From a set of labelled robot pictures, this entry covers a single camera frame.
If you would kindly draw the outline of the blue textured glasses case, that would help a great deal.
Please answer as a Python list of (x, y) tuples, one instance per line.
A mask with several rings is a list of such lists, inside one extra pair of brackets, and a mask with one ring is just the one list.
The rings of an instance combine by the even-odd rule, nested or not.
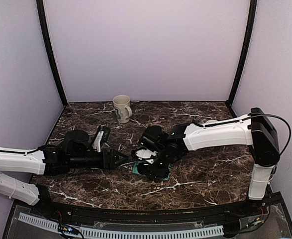
[(146, 173), (146, 166), (148, 165), (151, 165), (150, 163), (148, 162), (145, 162), (145, 161), (138, 161), (134, 164), (133, 166), (133, 170), (132, 170), (132, 173), (134, 175), (137, 175), (137, 176), (141, 176), (141, 177), (146, 177), (145, 173)]

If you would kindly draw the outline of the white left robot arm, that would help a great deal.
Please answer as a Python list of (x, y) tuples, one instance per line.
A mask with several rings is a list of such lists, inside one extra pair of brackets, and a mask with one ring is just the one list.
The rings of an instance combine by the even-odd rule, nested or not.
[(45, 144), (36, 149), (0, 147), (0, 194), (34, 206), (46, 217), (53, 217), (57, 207), (50, 201), (45, 186), (24, 183), (6, 175), (6, 172), (26, 172), (56, 176), (76, 168), (115, 169), (128, 156), (111, 148), (103, 148), (110, 128), (99, 126), (93, 138), (83, 130), (65, 134), (58, 145)]

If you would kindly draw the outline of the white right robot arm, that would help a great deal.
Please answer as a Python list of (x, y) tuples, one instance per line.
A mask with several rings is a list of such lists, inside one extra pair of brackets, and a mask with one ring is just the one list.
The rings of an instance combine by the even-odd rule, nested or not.
[(141, 148), (133, 153), (137, 159), (133, 173), (153, 181), (167, 181), (171, 165), (190, 151), (227, 145), (252, 146), (254, 166), (248, 199), (240, 206), (243, 215), (251, 216), (259, 209), (259, 200), (263, 199), (283, 153), (270, 118), (271, 114), (252, 108), (249, 114), (233, 119), (179, 124), (170, 133), (163, 132), (158, 125), (149, 126), (138, 141)]

